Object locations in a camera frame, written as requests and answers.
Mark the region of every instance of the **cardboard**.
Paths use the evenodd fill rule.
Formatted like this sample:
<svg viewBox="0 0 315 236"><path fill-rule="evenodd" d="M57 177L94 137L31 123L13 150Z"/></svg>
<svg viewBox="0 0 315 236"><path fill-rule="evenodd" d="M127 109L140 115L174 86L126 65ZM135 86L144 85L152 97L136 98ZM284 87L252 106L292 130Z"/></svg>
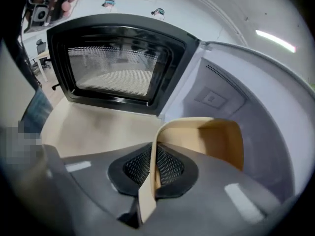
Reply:
<svg viewBox="0 0 315 236"><path fill-rule="evenodd" d="M149 175L139 189L139 209L142 222L152 214L157 204L155 190L160 187L156 167L157 142L169 143L224 160L243 170L243 139L238 124L224 119L206 117L180 118L163 125L152 143Z"/></svg>

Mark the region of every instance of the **person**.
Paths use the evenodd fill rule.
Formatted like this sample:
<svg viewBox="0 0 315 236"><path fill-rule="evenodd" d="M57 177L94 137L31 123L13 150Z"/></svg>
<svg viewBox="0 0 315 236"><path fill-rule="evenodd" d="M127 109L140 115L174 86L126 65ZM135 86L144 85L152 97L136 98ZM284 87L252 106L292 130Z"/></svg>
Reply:
<svg viewBox="0 0 315 236"><path fill-rule="evenodd" d="M105 0L100 9L100 13L117 13L118 10L115 7L115 0Z"/></svg>
<svg viewBox="0 0 315 236"><path fill-rule="evenodd" d="M153 15L153 17L155 19L159 19L159 20L164 20L164 10L161 8L156 9L155 11L151 12L151 15Z"/></svg>

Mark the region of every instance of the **gray plastic surface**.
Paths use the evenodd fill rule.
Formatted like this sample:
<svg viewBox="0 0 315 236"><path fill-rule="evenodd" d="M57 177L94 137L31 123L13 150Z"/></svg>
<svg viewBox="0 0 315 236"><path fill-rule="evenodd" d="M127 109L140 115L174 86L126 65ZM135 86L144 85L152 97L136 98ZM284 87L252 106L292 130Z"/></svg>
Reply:
<svg viewBox="0 0 315 236"><path fill-rule="evenodd" d="M106 177L108 166L117 158L145 144L100 154L63 159L66 164L90 161L91 166L72 172L82 190L116 218L128 212L133 197L119 194ZM191 158L199 168L196 184L175 199L158 200L157 208L139 231L146 235L230 235L251 226L241 216L224 187L239 183L246 196L269 214L280 206L279 201L263 186L228 163L195 151L167 145Z"/></svg>
<svg viewBox="0 0 315 236"><path fill-rule="evenodd" d="M118 193L107 176L108 167L116 159L145 145L146 143L104 153L68 157L63 158L63 161L66 165L91 162L91 167L70 174L95 203L118 218L129 212L134 197Z"/></svg>
<svg viewBox="0 0 315 236"><path fill-rule="evenodd" d="M5 139L14 141L10 135ZM19 144L25 141L30 144L31 140L19 139ZM151 217L136 230L117 220L119 215L129 211L133 197L121 195L112 188L106 167L145 144L63 160L52 146L40 146L35 142L26 151L25 145L8 144L5 149L1 147L1 168L13 190L38 220L61 235L227 236L251 230L252 225L243 219L225 192L224 187L231 183L239 183L263 214L280 206L267 189L228 163L167 145L198 165L199 178L183 196L158 200ZM89 161L91 166L72 173L67 171L65 162L81 161Z"/></svg>
<svg viewBox="0 0 315 236"><path fill-rule="evenodd" d="M230 235L251 226L240 215L224 187L239 183L252 199L259 193L258 207L266 214L280 206L262 185L228 163L182 147L167 144L192 159L198 166L196 184L183 196L159 200L157 208L140 231L153 235Z"/></svg>

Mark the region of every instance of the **floor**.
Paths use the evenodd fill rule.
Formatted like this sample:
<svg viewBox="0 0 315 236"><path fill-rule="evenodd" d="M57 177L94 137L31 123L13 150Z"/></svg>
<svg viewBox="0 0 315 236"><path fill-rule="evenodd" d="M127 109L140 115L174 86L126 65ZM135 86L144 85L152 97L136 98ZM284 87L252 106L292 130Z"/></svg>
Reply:
<svg viewBox="0 0 315 236"><path fill-rule="evenodd" d="M44 78L42 74L39 72L36 77L42 84L42 89L47 96L48 100L50 101L51 105L54 107L57 106L57 104L61 101L62 98L64 98L64 93L61 89L61 87L56 87L56 91L53 91L51 89L52 86L58 84L58 80L56 78L54 69L52 68L52 65L50 64L51 68L45 68L44 73L48 79L47 82L44 81Z"/></svg>

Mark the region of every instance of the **black mesh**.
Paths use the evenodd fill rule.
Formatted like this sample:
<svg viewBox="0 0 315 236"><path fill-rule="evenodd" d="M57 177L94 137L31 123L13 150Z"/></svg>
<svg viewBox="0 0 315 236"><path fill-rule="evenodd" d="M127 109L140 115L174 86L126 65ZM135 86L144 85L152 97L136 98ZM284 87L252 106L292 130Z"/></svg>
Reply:
<svg viewBox="0 0 315 236"><path fill-rule="evenodd" d="M120 47L69 48L72 73L78 88L146 97L159 52Z"/></svg>
<svg viewBox="0 0 315 236"><path fill-rule="evenodd" d="M151 158L151 146L143 153L126 162L123 171L124 173L139 185L142 185L144 180L149 175Z"/></svg>
<svg viewBox="0 0 315 236"><path fill-rule="evenodd" d="M139 185L149 175L151 147L124 165L124 173ZM161 147L157 147L156 164L160 173L161 185L175 181L184 171L183 163Z"/></svg>
<svg viewBox="0 0 315 236"><path fill-rule="evenodd" d="M159 146L157 147L156 163L160 174L161 186L175 181L184 172L183 163Z"/></svg>

